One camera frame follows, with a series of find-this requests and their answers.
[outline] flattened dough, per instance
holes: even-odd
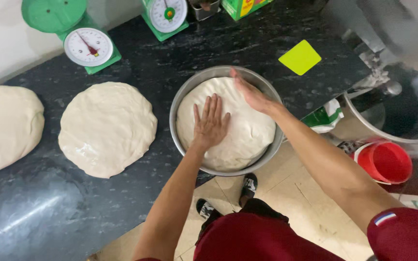
[[[0,86],[0,169],[16,162],[41,139],[43,104],[24,87]]]
[[[148,151],[157,119],[133,86],[107,82],[78,93],[61,118],[59,146],[86,174],[109,178]]]
[[[193,140],[193,104],[200,114],[207,96],[213,93],[222,97],[223,113],[231,113],[227,136],[204,155],[203,165],[218,171],[243,169],[264,152],[275,136],[276,124],[267,115],[252,109],[235,88],[232,78],[212,78],[189,92],[177,111],[177,134],[185,149]]]

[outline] hand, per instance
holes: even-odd
[[[198,106],[193,105],[194,111],[194,139],[190,145],[198,146],[207,151],[210,147],[219,144],[227,135],[230,122],[230,113],[225,114],[222,119],[222,98],[213,94],[212,98],[206,98],[206,104],[199,117]]]
[[[243,94],[245,101],[251,108],[269,116],[271,116],[274,108],[279,107],[279,105],[284,108],[282,104],[272,101],[256,87],[243,79],[241,74],[234,68],[231,69],[230,76],[234,78],[236,88]]]

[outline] red bucket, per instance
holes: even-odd
[[[369,143],[359,148],[354,160],[376,181],[400,184],[412,176],[412,160],[399,145]]]

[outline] foot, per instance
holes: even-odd
[[[240,207],[244,207],[247,200],[254,198],[254,194],[257,189],[257,177],[254,173],[248,173],[244,176],[243,188],[241,189],[241,196],[238,204]]]
[[[209,204],[209,202],[206,201],[206,199],[198,199],[196,202],[196,210],[198,211],[198,214],[203,217],[204,219],[208,219],[211,215],[212,211],[214,210],[214,207]]]

